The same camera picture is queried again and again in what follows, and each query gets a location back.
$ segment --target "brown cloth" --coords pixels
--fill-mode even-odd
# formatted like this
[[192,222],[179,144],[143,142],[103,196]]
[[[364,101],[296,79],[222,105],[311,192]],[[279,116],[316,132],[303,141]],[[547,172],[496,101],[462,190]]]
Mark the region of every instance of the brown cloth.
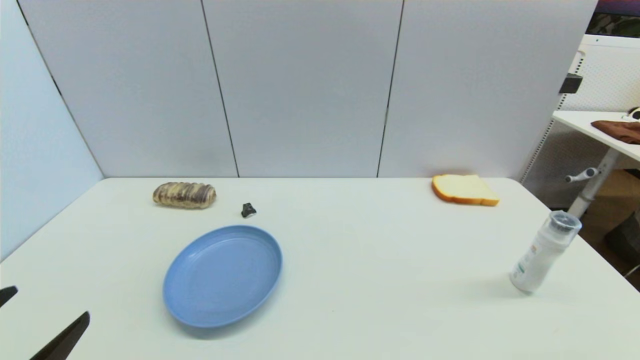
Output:
[[640,145],[640,122],[599,120],[593,127],[622,142]]

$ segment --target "black clamp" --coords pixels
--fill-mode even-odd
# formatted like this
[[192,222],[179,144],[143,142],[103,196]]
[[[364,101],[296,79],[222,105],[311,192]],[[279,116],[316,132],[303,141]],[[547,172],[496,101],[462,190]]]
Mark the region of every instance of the black clamp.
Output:
[[242,205],[241,214],[243,218],[248,218],[255,213],[257,213],[257,211],[253,208],[253,206],[251,205],[251,202],[247,202],[246,204]]

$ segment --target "bread roll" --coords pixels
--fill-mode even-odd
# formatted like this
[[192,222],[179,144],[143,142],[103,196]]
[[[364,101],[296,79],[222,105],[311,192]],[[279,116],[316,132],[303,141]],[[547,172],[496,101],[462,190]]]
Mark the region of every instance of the bread roll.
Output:
[[205,209],[216,199],[211,185],[197,183],[166,183],[154,191],[154,202],[185,209]]

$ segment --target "white wall panel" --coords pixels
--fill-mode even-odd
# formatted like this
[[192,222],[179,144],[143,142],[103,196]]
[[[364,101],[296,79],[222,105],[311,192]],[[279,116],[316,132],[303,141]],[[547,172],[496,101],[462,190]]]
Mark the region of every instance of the white wall panel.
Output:
[[0,261],[102,179],[15,0],[1,11]]
[[21,0],[107,176],[236,176],[198,0]]
[[517,177],[595,0],[407,0],[380,176]]
[[240,176],[375,176],[400,0],[205,0]]

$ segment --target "small black object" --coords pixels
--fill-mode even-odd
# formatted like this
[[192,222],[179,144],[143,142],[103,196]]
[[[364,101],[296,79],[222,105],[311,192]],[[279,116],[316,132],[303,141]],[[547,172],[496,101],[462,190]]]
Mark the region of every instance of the small black object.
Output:
[[560,87],[560,94],[575,94],[582,83],[582,76],[567,74],[564,83]]
[[257,211],[253,208],[253,206],[251,205],[251,202],[247,202],[246,204],[242,205],[243,218],[248,218],[255,213],[257,213]]
[[0,307],[5,305],[15,294],[18,293],[18,288],[15,286],[9,286],[8,288],[0,289]]
[[85,311],[79,318],[62,330],[53,340],[38,351],[31,360],[65,360],[89,326],[89,312]]

